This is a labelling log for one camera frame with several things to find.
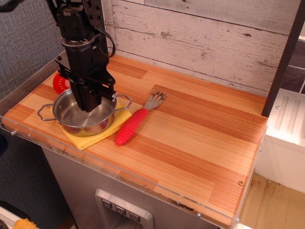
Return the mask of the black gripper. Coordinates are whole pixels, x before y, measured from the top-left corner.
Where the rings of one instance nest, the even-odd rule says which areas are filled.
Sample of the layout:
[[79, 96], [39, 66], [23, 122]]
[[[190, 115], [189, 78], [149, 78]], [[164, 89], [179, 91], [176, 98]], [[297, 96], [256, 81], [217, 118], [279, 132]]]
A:
[[91, 112], [102, 102], [102, 98], [114, 101], [115, 80], [107, 71], [109, 53], [105, 38], [82, 41], [60, 39], [65, 53], [56, 62], [61, 76], [70, 81], [74, 98], [79, 108]]

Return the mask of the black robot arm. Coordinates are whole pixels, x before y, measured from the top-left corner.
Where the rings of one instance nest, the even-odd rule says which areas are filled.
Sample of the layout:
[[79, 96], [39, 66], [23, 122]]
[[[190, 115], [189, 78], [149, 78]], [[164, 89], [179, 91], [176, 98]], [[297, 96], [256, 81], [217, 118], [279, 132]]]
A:
[[0, 3], [0, 96], [28, 80], [55, 56], [76, 102], [91, 112], [115, 98], [107, 71], [115, 43], [105, 30], [99, 0], [3, 0]]

